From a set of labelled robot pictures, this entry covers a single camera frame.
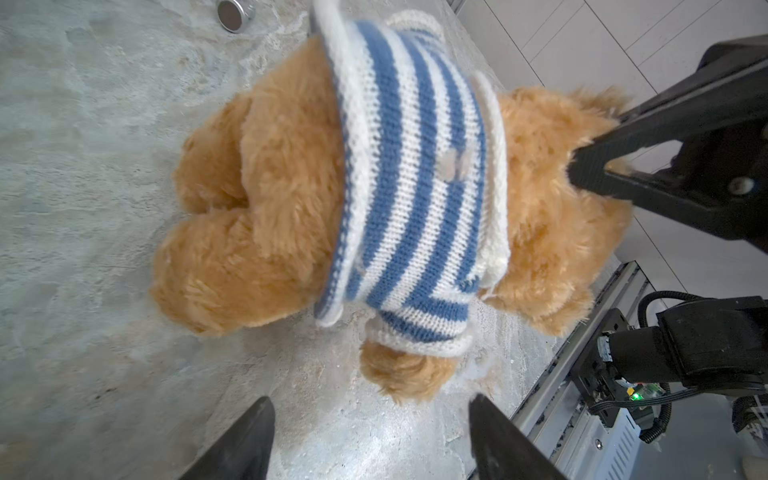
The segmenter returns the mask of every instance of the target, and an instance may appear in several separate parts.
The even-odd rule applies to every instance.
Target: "striped knit sweater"
[[[481,74],[465,78],[438,22],[406,11],[351,22],[316,0],[312,29],[333,70],[346,155],[343,217],[321,325],[343,302],[379,315],[376,343],[433,356],[470,345],[470,299],[509,260],[501,112]]]

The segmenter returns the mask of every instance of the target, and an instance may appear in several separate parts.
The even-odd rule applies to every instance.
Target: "teddy bear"
[[[574,188],[566,167],[624,98],[496,94],[421,12],[351,22],[316,0],[311,24],[184,142],[173,180],[193,215],[155,254],[162,312],[219,336],[367,303],[360,370],[397,402],[453,375],[475,297],[547,334],[583,319],[631,205]]]

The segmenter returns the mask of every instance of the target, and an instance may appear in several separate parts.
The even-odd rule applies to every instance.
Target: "white tile floor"
[[[506,88],[617,85],[633,104],[691,74],[713,43],[768,33],[768,0],[467,0],[458,16]],[[679,148],[630,159],[652,173]],[[617,255],[637,260],[657,290],[768,296],[767,255],[644,210]]]

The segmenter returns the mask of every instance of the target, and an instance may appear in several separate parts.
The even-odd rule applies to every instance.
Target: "gray stone tabletop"
[[[406,7],[499,85],[444,0],[344,2],[355,17]],[[214,0],[0,3],[0,478],[177,478],[269,395],[270,478],[460,479],[471,396],[512,413],[531,388],[556,340],[479,303],[455,378],[396,406],[358,372],[367,310],[204,339],[148,298],[153,252],[184,218],[181,143],[307,29],[297,0],[257,2],[240,35]]]

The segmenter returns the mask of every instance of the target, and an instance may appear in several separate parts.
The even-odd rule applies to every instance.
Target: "black cable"
[[[761,404],[768,404],[768,393],[757,396]],[[757,420],[757,416],[754,415],[750,409],[757,406],[755,396],[743,396],[736,399],[733,402],[733,412],[731,414],[731,422],[733,423],[733,430],[738,433],[744,427],[746,427],[751,421]]]
[[[668,395],[671,395],[672,389],[670,388],[669,383],[660,382],[659,386],[664,389]],[[654,417],[654,424],[647,429],[640,430],[640,440],[646,443],[652,443],[655,439],[661,437],[661,434],[667,431],[667,426],[670,424],[671,419],[672,404],[664,403],[659,411],[659,416]]]
[[[671,298],[675,300],[683,300],[684,302],[690,302],[692,300],[701,300],[703,297],[693,295],[687,292],[675,292],[674,290],[661,290],[659,292],[648,293],[640,303],[637,305],[637,323],[641,328],[648,327],[647,310],[648,306],[654,300],[662,298]],[[666,382],[659,383],[659,386],[667,392],[668,396],[671,396],[672,389],[670,384]],[[659,416],[654,418],[654,424],[647,429],[643,429],[640,432],[640,440],[646,443],[651,443],[655,439],[659,438],[661,434],[667,431],[667,426],[672,418],[672,403],[674,400],[670,400],[667,403],[661,405]]]
[[[650,303],[654,300],[662,298],[671,298],[673,300],[683,300],[684,302],[690,302],[692,300],[701,300],[704,297],[693,295],[692,293],[675,292],[674,290],[661,290],[658,292],[648,293],[637,305],[637,323],[640,325],[640,328],[645,328],[648,326],[647,310]]]
[[[646,407],[646,406],[653,406],[653,405],[663,405],[665,403],[676,402],[677,400],[688,399],[692,396],[696,396],[696,395],[699,395],[700,393],[705,393],[705,392],[706,392],[705,390],[699,390],[699,389],[685,389],[676,393],[672,393],[670,395],[659,396],[659,397],[656,397],[655,399],[603,400],[602,402],[597,402],[593,406],[589,407],[589,412],[592,415],[594,415],[597,412],[600,412],[602,409],[611,409],[611,408],[630,409],[630,408]]]

